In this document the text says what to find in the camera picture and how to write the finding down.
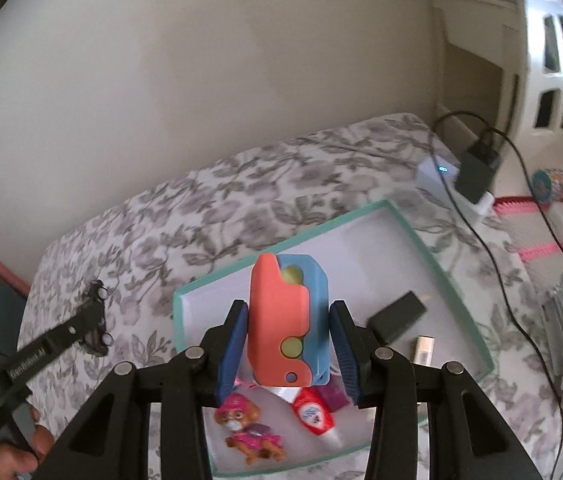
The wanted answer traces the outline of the person's left hand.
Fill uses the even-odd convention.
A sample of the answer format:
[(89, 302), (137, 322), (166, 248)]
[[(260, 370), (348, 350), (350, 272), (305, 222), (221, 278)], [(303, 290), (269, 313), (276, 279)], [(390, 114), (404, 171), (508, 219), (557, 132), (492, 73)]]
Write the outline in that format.
[(32, 419), (35, 422), (35, 432), (33, 434), (34, 453), (30, 453), (20, 448), (15, 448), (9, 443), (0, 443), (0, 479), (12, 480), (17, 478), (17, 474), (36, 471), (39, 463), (52, 449), (55, 439), (46, 427), (40, 425), (41, 415), (39, 411), (30, 406)]

